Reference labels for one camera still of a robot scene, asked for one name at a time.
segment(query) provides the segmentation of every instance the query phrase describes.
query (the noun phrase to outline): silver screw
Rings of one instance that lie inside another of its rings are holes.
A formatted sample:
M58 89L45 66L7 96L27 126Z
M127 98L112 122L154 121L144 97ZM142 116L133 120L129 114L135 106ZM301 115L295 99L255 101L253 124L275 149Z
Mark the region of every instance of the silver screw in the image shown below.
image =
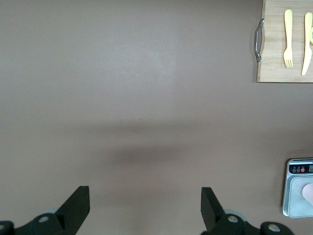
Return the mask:
M43 222L46 222L47 220L49 220L49 217L48 216L44 216L44 217L41 217L38 222L39 223L43 223Z
M238 223L238 219L233 215L228 217L228 221L232 223Z
M276 233L280 232L280 228L275 224L269 224L268 228L269 228L269 230L271 230L273 232L276 232Z

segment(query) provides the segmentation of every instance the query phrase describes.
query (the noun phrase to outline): metal handle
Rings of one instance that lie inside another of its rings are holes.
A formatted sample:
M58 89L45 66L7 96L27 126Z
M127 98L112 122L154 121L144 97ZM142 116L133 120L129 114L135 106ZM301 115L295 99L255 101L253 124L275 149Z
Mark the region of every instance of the metal handle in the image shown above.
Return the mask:
M257 62L260 62L262 60L261 57L261 48L260 51L258 50L258 37L259 37L259 31L261 31L261 37L262 37L262 26L264 24L264 19L260 20L259 26L256 28L255 32L254 32L254 53L256 55L256 60Z

